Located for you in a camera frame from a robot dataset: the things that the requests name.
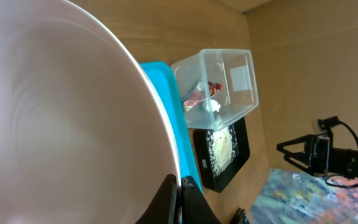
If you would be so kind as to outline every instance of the candy wrapper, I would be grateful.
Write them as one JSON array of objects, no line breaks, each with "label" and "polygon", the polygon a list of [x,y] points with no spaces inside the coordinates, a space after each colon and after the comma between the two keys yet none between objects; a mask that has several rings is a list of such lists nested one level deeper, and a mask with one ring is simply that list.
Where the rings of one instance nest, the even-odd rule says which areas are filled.
[{"label": "candy wrapper", "polygon": [[[208,82],[208,91],[210,97],[217,94],[222,89],[222,87],[223,86],[221,84]],[[185,113],[187,113],[193,107],[197,106],[202,101],[206,100],[204,91],[204,85],[201,82],[198,82],[194,89],[181,99]]]}]

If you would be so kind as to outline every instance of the blue tray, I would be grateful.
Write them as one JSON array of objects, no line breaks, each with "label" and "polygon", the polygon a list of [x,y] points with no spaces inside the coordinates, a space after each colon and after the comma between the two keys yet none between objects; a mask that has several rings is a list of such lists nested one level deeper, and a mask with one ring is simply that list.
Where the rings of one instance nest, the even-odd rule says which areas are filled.
[{"label": "blue tray", "polygon": [[178,146],[180,175],[181,177],[191,175],[200,190],[203,191],[187,131],[185,114],[183,113],[183,108],[180,103],[175,76],[171,68],[163,62],[142,63],[141,66],[153,83],[157,93],[160,95],[165,110],[168,113],[169,120],[171,121]]}]

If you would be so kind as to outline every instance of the white label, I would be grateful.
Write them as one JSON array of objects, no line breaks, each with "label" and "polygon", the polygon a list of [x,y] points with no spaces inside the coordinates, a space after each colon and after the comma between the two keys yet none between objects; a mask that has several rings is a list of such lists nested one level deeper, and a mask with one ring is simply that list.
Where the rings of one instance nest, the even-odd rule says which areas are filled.
[{"label": "white label", "polygon": [[249,77],[248,65],[230,69],[231,82],[234,91],[250,90],[251,79]]},{"label": "white label", "polygon": [[203,159],[202,161],[203,161],[203,167],[206,168],[206,161],[205,161],[205,159]]}]

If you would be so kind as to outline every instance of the black container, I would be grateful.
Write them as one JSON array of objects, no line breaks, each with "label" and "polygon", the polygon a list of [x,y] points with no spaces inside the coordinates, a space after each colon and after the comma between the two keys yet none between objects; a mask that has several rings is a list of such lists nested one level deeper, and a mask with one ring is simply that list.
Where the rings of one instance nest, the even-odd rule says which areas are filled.
[{"label": "black container", "polygon": [[244,118],[236,121],[234,130],[237,138],[238,155],[218,176],[214,176],[209,156],[207,134],[209,130],[196,129],[193,133],[198,166],[204,187],[221,193],[249,158],[249,144]]}]

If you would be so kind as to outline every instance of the multicolored floor mat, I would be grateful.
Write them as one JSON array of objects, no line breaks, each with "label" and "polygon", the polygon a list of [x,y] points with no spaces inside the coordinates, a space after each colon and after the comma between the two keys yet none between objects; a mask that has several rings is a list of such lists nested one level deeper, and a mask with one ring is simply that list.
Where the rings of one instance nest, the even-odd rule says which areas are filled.
[{"label": "multicolored floor mat", "polygon": [[[358,180],[332,178],[335,184]],[[307,173],[272,169],[253,204],[251,223],[358,223],[358,188],[330,187]]]}]

